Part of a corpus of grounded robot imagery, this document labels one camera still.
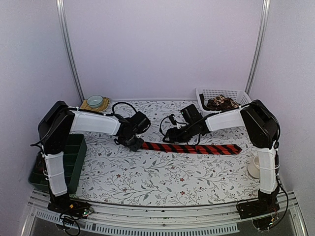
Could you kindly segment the red black striped tie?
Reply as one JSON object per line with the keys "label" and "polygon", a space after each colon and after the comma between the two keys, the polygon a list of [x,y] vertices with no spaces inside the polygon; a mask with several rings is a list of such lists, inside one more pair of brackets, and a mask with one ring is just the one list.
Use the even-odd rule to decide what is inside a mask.
{"label": "red black striped tie", "polygon": [[185,154],[213,154],[213,155],[237,155],[242,149],[236,145],[177,145],[144,142],[141,146],[144,150],[161,152],[185,153]]}

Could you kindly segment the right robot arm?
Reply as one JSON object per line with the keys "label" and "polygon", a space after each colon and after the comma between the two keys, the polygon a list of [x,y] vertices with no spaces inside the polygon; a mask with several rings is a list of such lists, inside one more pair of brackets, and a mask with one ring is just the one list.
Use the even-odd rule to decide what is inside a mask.
{"label": "right robot arm", "polygon": [[211,113],[202,116],[191,104],[181,110],[186,125],[170,128],[163,136],[164,143],[186,143],[195,135],[234,127],[245,127],[248,137],[256,148],[260,166],[260,186],[262,194],[272,195],[279,190],[278,147],[280,125],[275,116],[260,100],[254,100],[240,108]]}

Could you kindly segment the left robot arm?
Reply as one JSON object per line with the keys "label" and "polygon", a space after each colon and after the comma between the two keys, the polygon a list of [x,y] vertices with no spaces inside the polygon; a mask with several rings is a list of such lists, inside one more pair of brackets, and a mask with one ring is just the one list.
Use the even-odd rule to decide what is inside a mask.
{"label": "left robot arm", "polygon": [[39,141],[46,164],[49,188],[56,198],[53,203],[62,213],[70,213],[72,200],[68,193],[64,168],[63,153],[68,136],[72,132],[96,132],[116,137],[116,142],[131,151],[138,151],[143,134],[151,126],[147,116],[137,111],[131,117],[124,118],[119,114],[103,114],[68,106],[64,101],[57,101],[38,125]]}

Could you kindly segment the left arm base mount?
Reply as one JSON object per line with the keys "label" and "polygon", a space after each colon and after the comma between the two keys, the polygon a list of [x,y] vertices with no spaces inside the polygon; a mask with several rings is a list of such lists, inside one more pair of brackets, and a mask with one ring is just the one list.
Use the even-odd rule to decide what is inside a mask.
{"label": "left arm base mount", "polygon": [[80,232],[81,228],[78,221],[87,219],[89,215],[94,213],[94,209],[89,203],[72,200],[68,193],[55,196],[49,192],[49,195],[50,201],[47,208],[59,214],[64,228],[66,225],[72,225]]}

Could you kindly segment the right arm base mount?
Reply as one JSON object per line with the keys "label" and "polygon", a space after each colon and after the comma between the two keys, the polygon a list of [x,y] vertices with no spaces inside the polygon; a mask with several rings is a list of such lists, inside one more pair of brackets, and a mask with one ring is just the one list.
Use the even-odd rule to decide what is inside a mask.
{"label": "right arm base mount", "polygon": [[236,210],[238,211],[241,219],[258,217],[252,221],[254,227],[260,231],[268,231],[275,228],[284,219],[289,205],[288,193],[282,189],[285,198],[286,205],[282,216],[280,216],[280,205],[278,203],[276,194],[266,195],[258,192],[258,199],[254,201],[239,200],[236,204]]}

